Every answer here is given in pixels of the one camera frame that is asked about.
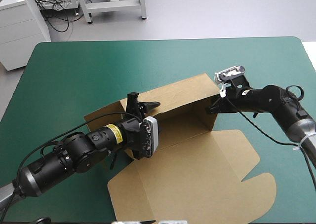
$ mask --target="black robotic arm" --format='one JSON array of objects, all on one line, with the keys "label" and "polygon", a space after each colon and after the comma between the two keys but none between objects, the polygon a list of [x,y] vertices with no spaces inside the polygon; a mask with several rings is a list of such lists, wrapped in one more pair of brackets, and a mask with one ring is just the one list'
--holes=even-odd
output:
[{"label": "black robotic arm", "polygon": [[[303,89],[295,85],[286,89],[275,85],[253,89],[244,73],[243,66],[234,66],[215,74],[215,82],[222,89],[212,98],[207,113],[253,112],[254,118],[258,113],[271,113],[289,140],[304,149],[316,168],[316,122],[299,102],[304,97]],[[291,87],[299,88],[301,95],[296,97],[289,91]]]},{"label": "black robotic arm", "polygon": [[[12,183],[0,188],[0,212],[26,197],[42,195],[74,173],[90,170],[112,153],[116,158],[118,151],[131,149],[136,159],[151,157],[158,146],[158,123],[151,116],[145,117],[145,114],[160,103],[138,102],[137,96],[138,93],[134,92],[127,95],[126,112],[98,117],[123,114],[121,120],[87,134],[75,132],[61,141],[43,146],[41,158],[18,172]],[[44,155],[43,150],[48,146],[54,147]]]}]

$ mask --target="unfolded cardboard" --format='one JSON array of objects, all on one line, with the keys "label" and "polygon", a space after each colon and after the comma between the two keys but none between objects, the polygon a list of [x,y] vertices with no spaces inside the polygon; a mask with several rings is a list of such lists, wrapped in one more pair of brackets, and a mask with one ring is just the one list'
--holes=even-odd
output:
[{"label": "unfolded cardboard", "polygon": [[[190,224],[246,224],[264,215],[276,197],[269,173],[242,181],[259,156],[237,130],[211,131],[207,115],[217,86],[206,75],[140,94],[139,101],[159,101],[150,115],[161,127],[151,158],[135,160],[108,183],[118,220],[188,220]],[[124,111],[126,99],[101,108],[86,120]],[[119,119],[90,123],[94,130]]]}]

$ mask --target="black cable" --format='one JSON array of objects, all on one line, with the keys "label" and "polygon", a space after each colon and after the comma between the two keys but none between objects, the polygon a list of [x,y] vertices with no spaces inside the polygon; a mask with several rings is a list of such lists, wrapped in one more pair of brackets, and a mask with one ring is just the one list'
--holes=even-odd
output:
[{"label": "black cable", "polygon": [[[299,97],[296,97],[296,95],[295,95],[294,93],[292,93],[292,92],[291,92],[291,93],[292,93],[293,95],[291,95],[291,93],[290,93],[290,91],[289,91],[289,89],[290,89],[291,87],[297,87],[297,88],[300,90],[301,95],[300,95]],[[304,90],[303,90],[303,88],[300,87],[300,86],[298,86],[298,85],[291,85],[291,86],[286,87],[285,92],[286,92],[286,94],[288,95],[288,97],[291,98],[291,99],[295,102],[296,107],[297,107],[297,110],[298,110],[298,111],[301,111],[301,110],[302,110],[302,106],[301,106],[301,104],[300,104],[299,101],[301,101],[301,100],[304,98]]]},{"label": "black cable", "polygon": [[62,142],[62,141],[53,141],[53,142],[51,142],[51,143],[49,143],[49,144],[47,144],[45,147],[43,147],[41,150],[40,150],[40,155],[42,156],[42,158],[44,158],[45,157],[45,155],[44,155],[44,149],[46,148],[46,147],[49,147],[49,146],[56,146],[56,145],[58,145],[58,146],[62,146],[64,143]]},{"label": "black cable", "polygon": [[[19,165],[19,168],[18,168],[18,172],[17,172],[17,174],[16,174],[16,185],[15,185],[15,187],[19,187],[20,173],[21,173],[21,170],[22,170],[22,168],[23,168],[23,165],[24,165],[24,163],[26,162],[26,160],[27,160],[33,153],[35,153],[36,151],[38,151],[38,150],[41,149],[41,148],[46,147],[48,144],[50,144],[50,143],[53,142],[54,140],[59,139],[60,137],[65,136],[65,135],[67,135],[67,134],[69,134],[69,133],[71,133],[71,132],[73,132],[73,131],[79,129],[80,127],[82,127],[82,126],[84,126],[84,125],[86,125],[86,124],[88,124],[88,123],[90,123],[90,122],[93,122],[93,121],[95,121],[95,120],[97,120],[97,119],[100,119],[100,118],[102,118],[102,117],[109,116],[109,115],[114,115],[114,114],[125,114],[125,115],[128,115],[128,116],[134,117],[134,118],[137,119],[138,122],[140,122],[140,123],[142,122],[139,117],[137,117],[137,116],[135,116],[135,115],[133,115],[133,114],[127,113],[127,112],[112,112],[112,113],[106,113],[106,114],[102,114],[102,115],[100,115],[100,116],[98,116],[98,117],[96,117],[96,118],[94,118],[94,119],[91,119],[91,120],[89,120],[89,121],[86,121],[85,123],[82,123],[82,124],[76,126],[75,128],[72,128],[72,129],[68,130],[67,132],[62,133],[62,134],[56,136],[56,137],[53,138],[53,139],[50,139],[50,140],[47,141],[46,143],[44,143],[44,144],[38,146],[37,148],[33,149],[33,150],[32,150],[29,154],[27,154],[27,155],[24,157],[24,159],[21,161],[21,163],[20,163],[20,165]],[[14,192],[13,192],[13,194],[11,195],[11,197],[10,197],[8,203],[6,204],[5,209],[4,209],[3,212],[2,212],[1,219],[0,219],[0,224],[3,223],[4,217],[5,217],[5,215],[6,215],[7,211],[8,211],[8,209],[9,209],[9,207],[10,207],[12,201],[13,201],[13,198],[14,198],[15,194],[16,194],[16,190],[14,190]]]},{"label": "black cable", "polygon": [[244,113],[242,113],[229,99],[228,97],[225,97],[226,100],[229,102],[229,104],[231,104],[232,107],[234,107],[234,109],[242,115],[242,117],[244,117],[250,124],[252,124],[257,130],[259,130],[264,136],[266,136],[267,138],[271,139],[273,142],[277,143],[277,144],[280,144],[280,145],[291,145],[291,146],[296,146],[297,147],[297,144],[294,144],[294,143],[282,143],[282,142],[279,142],[277,140],[275,140],[274,138],[272,138],[271,136],[269,136],[268,134],[266,134],[262,129],[260,129],[254,122],[252,122],[250,119],[248,119],[248,117],[246,117],[244,115]]},{"label": "black cable", "polygon": [[[280,144],[280,145],[292,145],[292,146],[298,146],[297,144],[294,144],[294,143],[282,143],[282,142],[279,142],[277,140],[275,140],[274,138],[272,138],[271,136],[269,136],[268,134],[266,134],[263,130],[261,130],[255,123],[253,123],[248,117],[246,117],[244,115],[244,113],[242,113],[229,99],[228,97],[225,97],[226,100],[232,105],[232,107],[235,108],[235,110],[237,110],[250,124],[252,124],[256,129],[258,129],[263,135],[265,135],[266,137],[268,137],[269,139],[271,139],[273,142],[277,143],[277,144]],[[304,159],[306,161],[306,164],[307,164],[307,168],[308,168],[308,171],[310,173],[310,176],[313,180],[313,184],[314,184],[314,188],[315,188],[315,191],[316,191],[316,180],[315,180],[315,176],[313,174],[313,171],[312,171],[312,168],[311,168],[311,165],[309,163],[309,160],[308,160],[308,157],[306,155],[306,152],[305,150],[300,147],[300,150],[302,151],[303,153],[303,156],[304,156]]]},{"label": "black cable", "polygon": [[[46,10],[45,8],[44,8],[44,6],[41,4],[41,2],[40,1],[42,1],[42,0],[34,0],[35,1],[35,3],[39,6],[39,8],[41,9],[41,10]],[[67,18],[67,27],[66,27],[66,29],[65,30],[63,30],[63,31],[61,31],[61,30],[58,30],[58,29],[56,29],[53,25],[52,25],[52,23],[46,18],[46,21],[48,22],[48,24],[52,27],[52,29],[54,29],[55,31],[57,31],[57,32],[59,32],[59,33],[64,33],[64,32],[66,32],[68,29],[69,29],[69,21],[68,21],[68,15],[67,15],[67,13],[66,13],[66,11],[65,11],[65,9],[64,9],[64,7],[62,6],[62,4],[60,3],[60,2],[58,2],[57,0],[53,0],[53,1],[55,1],[56,3],[55,4],[59,4],[60,5],[60,7],[62,8],[62,10],[65,12],[65,15],[66,15],[66,18]]]},{"label": "black cable", "polygon": [[[75,22],[75,21],[78,21],[80,18],[82,18],[83,17],[83,15],[84,14],[82,14],[79,18],[77,18],[77,19],[74,19],[74,20],[68,20],[69,22]],[[55,18],[58,18],[58,19],[60,19],[60,20],[64,20],[64,21],[67,21],[66,19],[63,19],[63,18],[60,18],[60,17],[57,17],[57,16],[54,16]]]},{"label": "black cable", "polygon": [[312,171],[310,162],[309,162],[309,160],[308,160],[308,157],[307,157],[307,155],[306,155],[305,150],[304,150],[302,147],[300,147],[300,150],[302,151],[302,154],[303,154],[304,159],[305,159],[305,161],[306,161],[306,165],[307,165],[308,171],[310,172],[311,178],[312,178],[312,180],[313,180],[314,188],[315,188],[315,191],[316,191],[316,180],[315,180],[315,176],[314,176],[314,174],[313,174],[313,171]]}]

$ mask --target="white floor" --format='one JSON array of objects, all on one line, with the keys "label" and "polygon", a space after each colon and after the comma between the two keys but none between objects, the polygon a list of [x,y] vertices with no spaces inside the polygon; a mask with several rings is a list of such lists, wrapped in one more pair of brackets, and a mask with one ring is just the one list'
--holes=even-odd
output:
[{"label": "white floor", "polygon": [[[92,25],[82,18],[71,23],[65,33],[50,28],[51,39],[295,36],[305,42],[303,45],[316,68],[316,0],[146,0],[146,7],[147,20],[140,20],[139,10],[97,13],[93,14]],[[66,27],[61,20],[52,22],[58,29]],[[0,119],[22,72],[23,69],[7,72],[0,66]]]}]

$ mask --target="green tabletop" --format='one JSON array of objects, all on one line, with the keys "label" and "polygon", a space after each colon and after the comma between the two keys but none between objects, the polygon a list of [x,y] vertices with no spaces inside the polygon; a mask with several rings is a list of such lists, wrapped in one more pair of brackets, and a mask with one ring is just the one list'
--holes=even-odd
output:
[{"label": "green tabletop", "polygon": [[[316,117],[316,73],[294,37],[37,45],[0,123],[0,184],[14,178],[31,149],[128,92],[148,91],[203,72],[213,77],[214,72],[234,65],[245,66],[254,88],[302,86],[302,105]],[[255,122],[274,138],[287,141],[271,115],[260,114]],[[263,172],[276,179],[275,204],[257,221],[315,222],[316,194],[302,154],[269,141],[238,114],[217,117],[214,130],[226,129],[240,129],[261,157],[247,179]],[[112,171],[106,160],[87,173],[74,174],[41,197],[11,207],[7,220],[33,221],[43,216],[55,222],[114,220],[107,182],[129,162],[122,153]]]}]

